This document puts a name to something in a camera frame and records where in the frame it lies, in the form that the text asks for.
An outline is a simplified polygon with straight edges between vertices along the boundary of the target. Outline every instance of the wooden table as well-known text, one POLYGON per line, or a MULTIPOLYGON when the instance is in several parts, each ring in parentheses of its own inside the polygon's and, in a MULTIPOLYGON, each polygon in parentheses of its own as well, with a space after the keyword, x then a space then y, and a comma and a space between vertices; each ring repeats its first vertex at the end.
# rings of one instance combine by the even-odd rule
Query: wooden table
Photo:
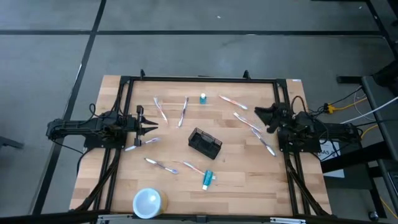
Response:
MULTIPOLYGON (((96 103, 97 113, 111 109, 119 80, 120 76, 104 76, 96 103)), ((300 80, 287 80, 287 85, 290 100, 296 95, 305 99, 300 80)), ((159 128, 143 136, 142 140, 154 137, 162 140, 122 152, 111 211, 131 213, 132 200, 137 191, 152 187, 168 196, 166 213, 291 216, 284 157, 279 151, 277 136, 266 133, 266 127, 254 114, 255 106, 269 107, 273 102, 272 84, 266 83, 135 81, 129 111, 135 113, 136 106, 142 105, 144 116, 159 123, 159 128), (207 95, 205 105, 199 103, 201 93, 207 95), (219 94, 241 102, 249 109, 244 111, 219 98, 219 94), (154 96, 159 96, 169 124, 161 118, 154 96), (185 96, 190 99, 183 126, 178 129, 185 96), (233 116, 234 112, 264 130, 262 136, 273 147, 277 157, 270 155, 248 126, 233 116), (223 142, 215 160, 188 146, 188 137, 196 127, 223 142), (180 173, 175 175, 160 169, 146 162, 144 157, 159 161, 180 173), (212 170, 217 180, 207 191, 202 190, 203 176, 180 161, 188 161, 201 170, 212 170)), ((301 103, 296 103, 295 111, 300 110, 301 103)), ((126 147, 133 144, 134 136, 135 133, 129 134, 126 147)), ((70 208, 79 206, 93 190, 100 175, 103 155, 104 149, 93 149, 82 159, 70 208)), ((306 186, 323 209, 331 212, 318 159, 308 153, 301 153, 301 158, 306 186)), ((100 208, 104 208, 107 192, 106 185, 100 208)), ((296 196, 299 210, 303 212, 298 188, 296 196)))

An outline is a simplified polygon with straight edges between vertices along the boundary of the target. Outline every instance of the concrete floor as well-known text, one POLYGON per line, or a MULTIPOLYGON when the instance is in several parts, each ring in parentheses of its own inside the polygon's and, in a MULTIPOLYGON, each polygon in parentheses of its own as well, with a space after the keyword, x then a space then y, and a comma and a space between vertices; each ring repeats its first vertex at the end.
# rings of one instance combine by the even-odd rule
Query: concrete floor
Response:
MULTIPOLYGON (((389 26, 394 15, 384 1, 374 1, 389 26)), ((0 1, 0 29, 85 29, 94 23, 99 0, 0 1)), ((113 0, 108 1, 100 30, 376 30, 361 2, 308 0, 113 0)), ((49 121, 62 116, 88 40, 87 35, 0 35, 0 136, 25 143, 23 150, 0 151, 0 217, 29 213, 51 142, 49 121)), ((97 36, 72 119, 89 117, 103 75, 241 77, 303 80, 310 108, 344 97, 357 86, 338 85, 337 75, 369 75, 393 59, 386 42, 373 37, 282 37, 236 35, 97 36)), ((352 102, 352 98, 341 104, 352 102)), ((360 104, 363 111, 367 103, 360 104)), ((357 116, 351 108, 325 122, 357 116)), ((366 146, 381 140, 367 134, 366 146)), ((77 149, 82 138, 67 138, 77 149)), ((78 154, 63 149, 44 207, 45 213, 68 210, 78 154)), ((376 179, 389 203, 382 180, 376 179)), ((368 191, 328 189, 333 213, 368 219, 374 210, 368 191)), ((384 222, 394 222, 390 214, 384 222)))

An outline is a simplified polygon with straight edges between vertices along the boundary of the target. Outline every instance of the black mesh container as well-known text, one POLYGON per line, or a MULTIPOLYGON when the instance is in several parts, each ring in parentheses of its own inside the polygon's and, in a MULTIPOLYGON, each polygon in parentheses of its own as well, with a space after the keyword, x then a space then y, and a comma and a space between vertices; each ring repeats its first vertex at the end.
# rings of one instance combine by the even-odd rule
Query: black mesh container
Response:
POLYGON ((199 128, 195 128, 188 138, 188 145, 210 159, 216 159, 223 143, 199 128))

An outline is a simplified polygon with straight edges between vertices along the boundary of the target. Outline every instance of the white cable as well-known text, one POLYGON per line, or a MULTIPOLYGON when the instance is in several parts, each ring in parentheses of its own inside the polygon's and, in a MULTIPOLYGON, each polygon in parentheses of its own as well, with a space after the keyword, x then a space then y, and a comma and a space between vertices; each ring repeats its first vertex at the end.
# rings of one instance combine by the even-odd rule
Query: white cable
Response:
POLYGON ((349 119, 349 120, 347 120, 347 121, 341 122, 340 124, 345 124, 345 123, 348 123, 348 122, 350 122, 350 121, 354 121, 354 120, 356 120, 356 119, 358 119, 358 118, 362 118, 362 117, 364 117, 364 116, 366 116, 366 115, 368 115, 368 114, 371 114, 371 113, 373 113, 373 112, 375 112, 375 111, 378 111, 379 109, 381 109, 381 108, 383 108, 383 107, 389 105, 390 103, 394 102, 396 99, 398 99, 398 96, 395 97, 394 99, 388 101, 387 103, 384 103, 383 105, 379 106, 378 108, 376 108, 376 109, 374 109, 374 110, 372 110, 372 111, 367 112, 367 113, 364 114, 364 115, 358 116, 358 117, 353 118, 353 119, 349 119))
MULTIPOLYGON (((356 100, 357 100, 357 99, 363 98, 364 96, 366 96, 366 94, 364 94, 363 96, 360 96, 360 97, 358 97, 358 98, 356 97, 356 94, 357 94, 357 92, 355 92, 355 94, 354 94, 354 107, 355 107, 356 111, 357 111, 360 115, 363 115, 363 114, 359 111, 358 107, 356 107, 356 100)), ((370 121, 375 121, 375 119, 368 118, 367 116, 363 116, 363 117, 366 118, 366 119, 368 119, 368 120, 370 120, 370 121)))

